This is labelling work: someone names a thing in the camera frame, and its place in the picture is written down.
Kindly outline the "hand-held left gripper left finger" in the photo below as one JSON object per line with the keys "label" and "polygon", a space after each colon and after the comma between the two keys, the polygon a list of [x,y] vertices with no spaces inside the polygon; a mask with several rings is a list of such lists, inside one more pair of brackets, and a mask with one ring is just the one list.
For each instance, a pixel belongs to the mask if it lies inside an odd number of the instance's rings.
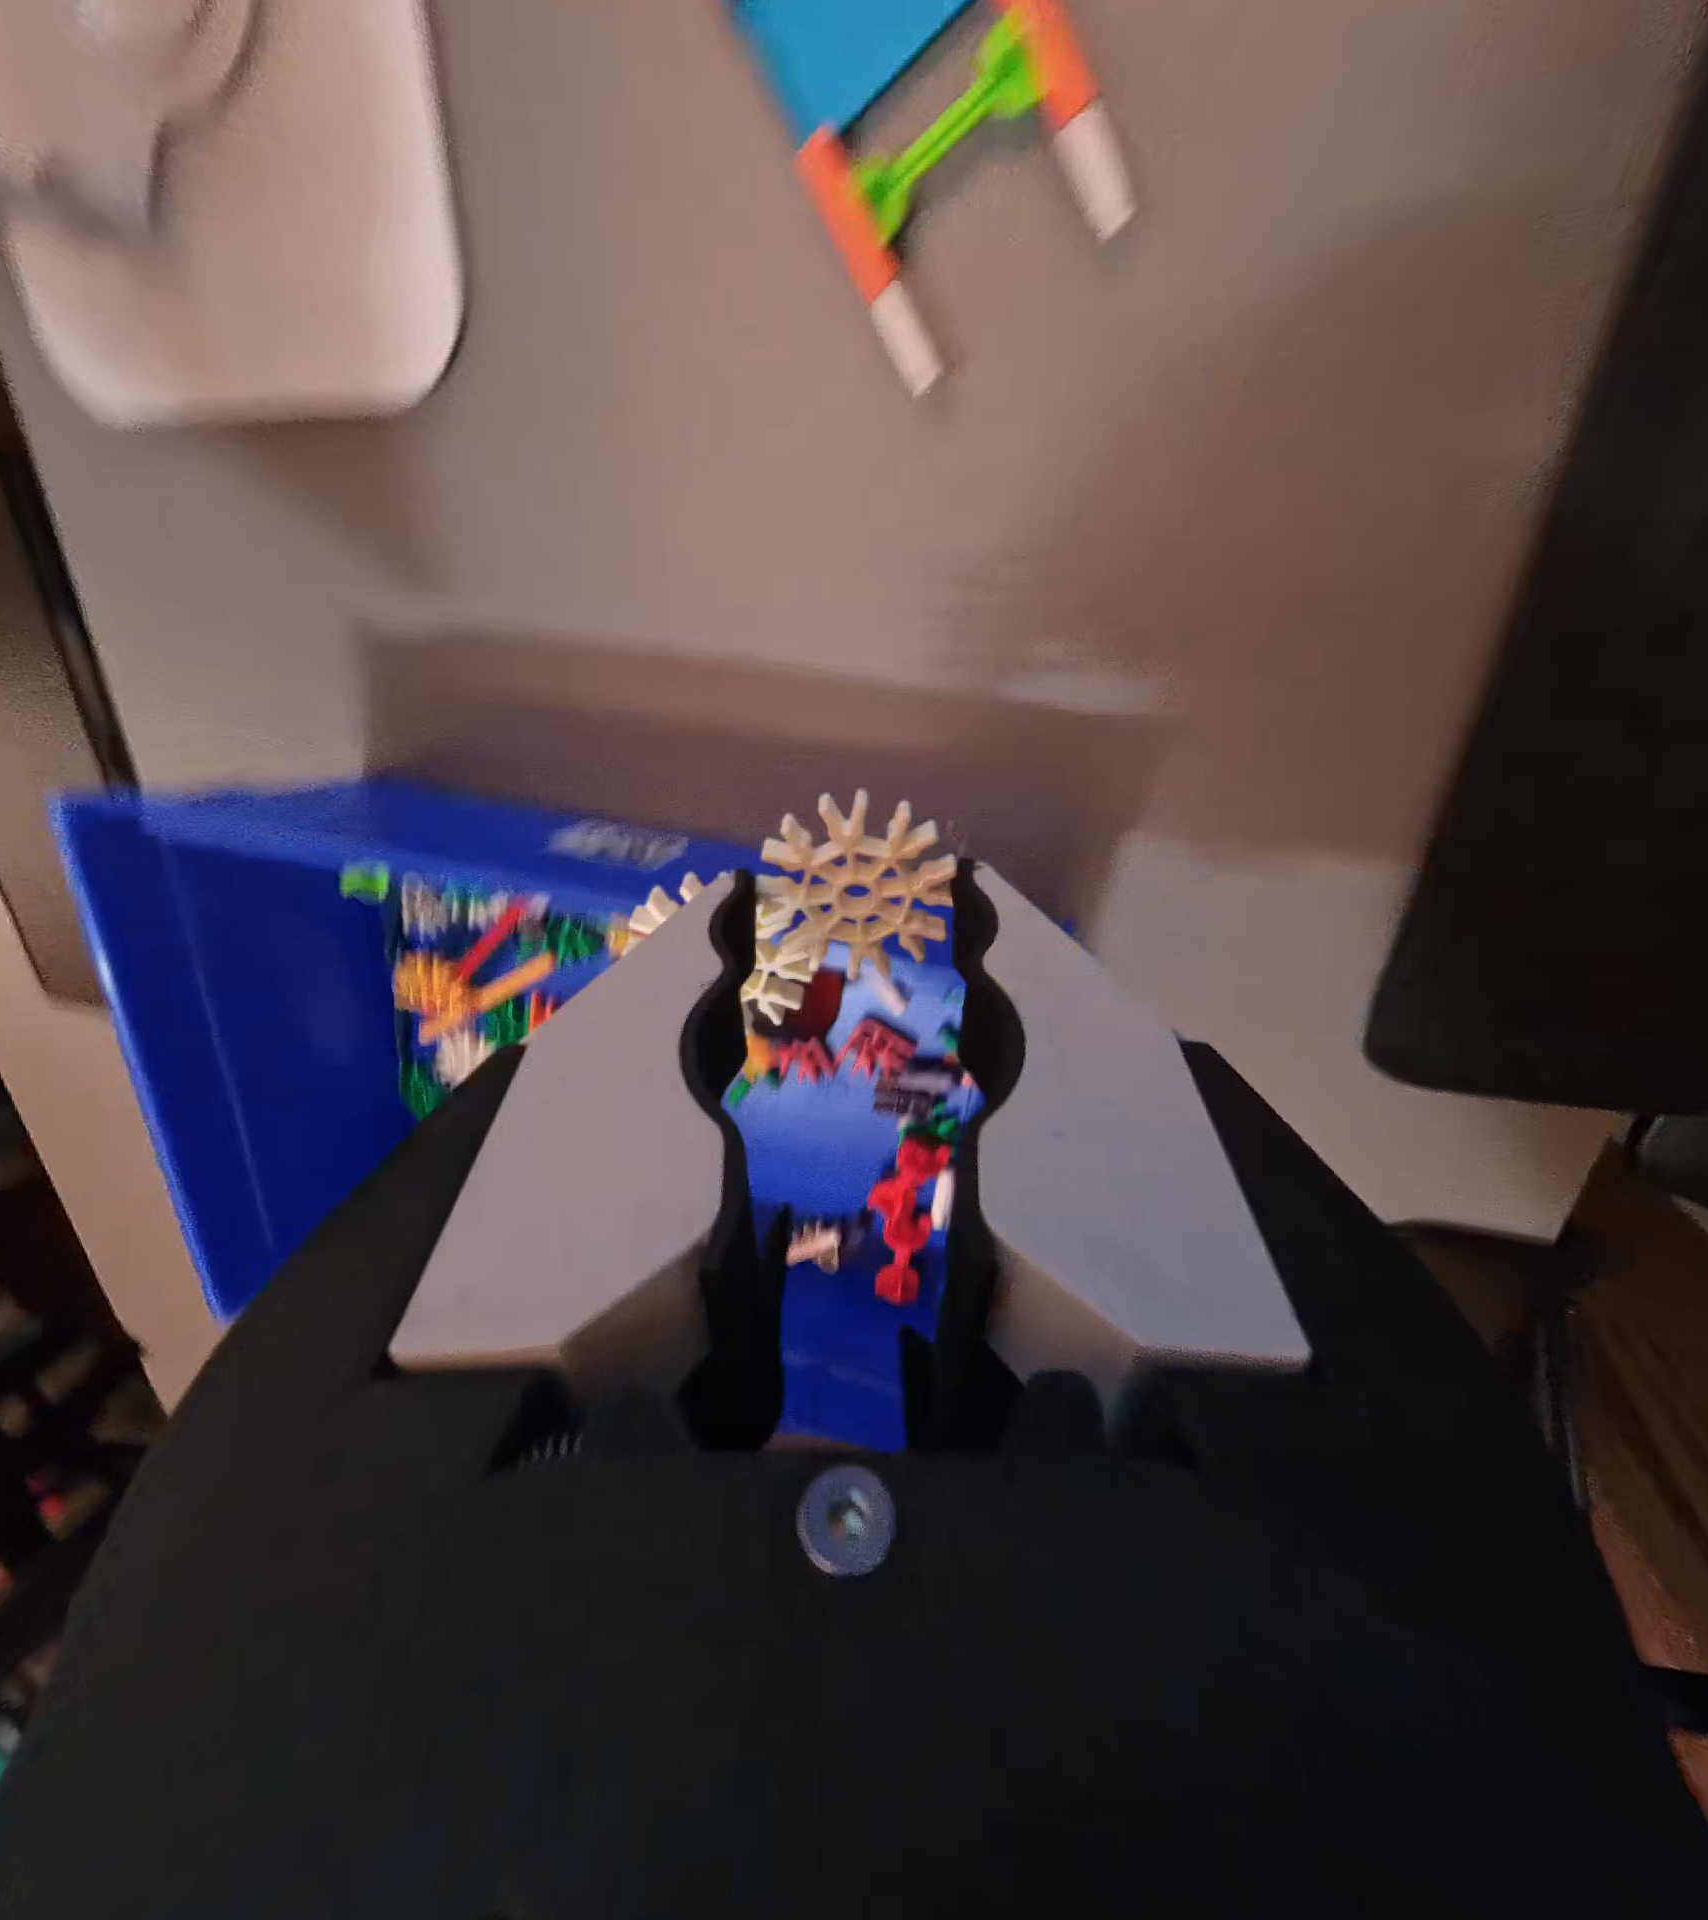
{"label": "hand-held left gripper left finger", "polygon": [[723,872],[521,1048],[388,1340],[410,1373],[532,1368],[579,1407],[658,1393],[695,1439],[780,1418],[780,1260],[726,1092],[757,884]]}

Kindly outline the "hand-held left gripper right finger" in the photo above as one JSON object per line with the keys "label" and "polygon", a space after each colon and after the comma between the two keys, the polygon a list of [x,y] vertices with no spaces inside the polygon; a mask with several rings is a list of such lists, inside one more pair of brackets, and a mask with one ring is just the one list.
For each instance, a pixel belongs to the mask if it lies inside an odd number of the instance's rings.
{"label": "hand-held left gripper right finger", "polygon": [[1170,1372],[1298,1379],[1312,1341],[1178,1034],[1008,875],[955,880],[963,1128],[914,1452],[987,1452],[1021,1392],[1079,1378],[1109,1425]]}

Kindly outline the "blue plastic bin with label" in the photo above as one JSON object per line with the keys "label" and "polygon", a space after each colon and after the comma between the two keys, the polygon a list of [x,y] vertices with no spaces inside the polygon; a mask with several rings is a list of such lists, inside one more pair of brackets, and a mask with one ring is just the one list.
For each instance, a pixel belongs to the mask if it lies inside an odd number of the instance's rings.
{"label": "blue plastic bin with label", "polygon": [[[606,903],[626,882],[677,889],[705,862],[713,882],[757,878],[762,849],[404,779],[74,792],[50,803],[50,826],[223,1321],[432,1116],[410,1116],[403,1096],[387,911],[342,897],[346,867],[561,882],[577,903]],[[932,1300],[907,1308],[866,1271],[787,1265],[779,1429],[902,1449],[905,1337],[938,1327],[946,1237]]]}

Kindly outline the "orange toy clip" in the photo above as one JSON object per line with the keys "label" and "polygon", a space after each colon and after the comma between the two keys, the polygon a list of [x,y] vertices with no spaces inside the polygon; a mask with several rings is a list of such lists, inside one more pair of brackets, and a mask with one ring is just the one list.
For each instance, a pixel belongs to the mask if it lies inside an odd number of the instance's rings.
{"label": "orange toy clip", "polygon": [[843,133],[818,125],[796,149],[795,165],[859,297],[869,306],[883,299],[899,278],[899,260]]}
{"label": "orange toy clip", "polygon": [[1040,111],[1051,131],[1064,131],[1101,99],[1101,86],[1082,52],[1064,2],[1001,2],[1019,27],[1040,87]]}

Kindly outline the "lime green spool rod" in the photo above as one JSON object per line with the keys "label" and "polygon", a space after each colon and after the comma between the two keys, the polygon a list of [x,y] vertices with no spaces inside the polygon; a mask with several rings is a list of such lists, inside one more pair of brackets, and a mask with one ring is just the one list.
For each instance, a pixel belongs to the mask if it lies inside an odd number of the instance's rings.
{"label": "lime green spool rod", "polygon": [[914,195],[931,171],[990,122],[1019,122],[1040,111],[1043,75],[1035,36],[1005,11],[982,36],[963,91],[895,154],[857,155],[852,173],[891,249],[907,226]]}

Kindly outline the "pile of toy building parts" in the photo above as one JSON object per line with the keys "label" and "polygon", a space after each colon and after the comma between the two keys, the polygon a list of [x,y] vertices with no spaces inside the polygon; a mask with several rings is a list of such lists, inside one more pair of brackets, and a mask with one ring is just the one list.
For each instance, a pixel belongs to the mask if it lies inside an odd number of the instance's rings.
{"label": "pile of toy building parts", "polygon": [[[561,880],[490,886],[469,875],[345,867],[345,900],[387,911],[387,976],[400,1096],[417,1120],[656,931],[713,862],[624,882],[577,903]],[[966,983],[949,937],[849,976],[828,949],[779,1030],[749,1030],[725,1092],[759,1208],[787,1211],[787,1260],[821,1275],[866,1274],[892,1306],[931,1303],[953,1214],[955,1155],[985,1098],[961,1059]]]}

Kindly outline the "black perforated board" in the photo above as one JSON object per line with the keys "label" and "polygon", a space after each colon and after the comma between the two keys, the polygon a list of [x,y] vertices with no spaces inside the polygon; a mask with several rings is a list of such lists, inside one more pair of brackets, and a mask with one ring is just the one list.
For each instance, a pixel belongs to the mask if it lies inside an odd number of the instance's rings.
{"label": "black perforated board", "polygon": [[1364,1054],[1431,1092],[1708,1110],[1708,50]]}

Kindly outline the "wooden frame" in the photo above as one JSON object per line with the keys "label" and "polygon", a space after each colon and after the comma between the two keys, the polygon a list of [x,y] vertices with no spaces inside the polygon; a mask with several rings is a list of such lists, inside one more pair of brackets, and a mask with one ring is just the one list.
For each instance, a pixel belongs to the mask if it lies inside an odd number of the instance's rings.
{"label": "wooden frame", "polygon": [[1566,1230],[1591,1271],[1572,1411],[1597,1544],[1636,1653],[1708,1675],[1708,1228],[1605,1146]]}

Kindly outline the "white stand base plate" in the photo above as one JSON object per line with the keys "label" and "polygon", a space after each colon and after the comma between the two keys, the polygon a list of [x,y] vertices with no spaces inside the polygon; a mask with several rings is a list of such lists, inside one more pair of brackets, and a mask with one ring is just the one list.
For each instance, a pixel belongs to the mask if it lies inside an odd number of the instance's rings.
{"label": "white stand base plate", "polygon": [[117,430],[391,420],[467,308],[421,2],[0,2],[0,251]]}

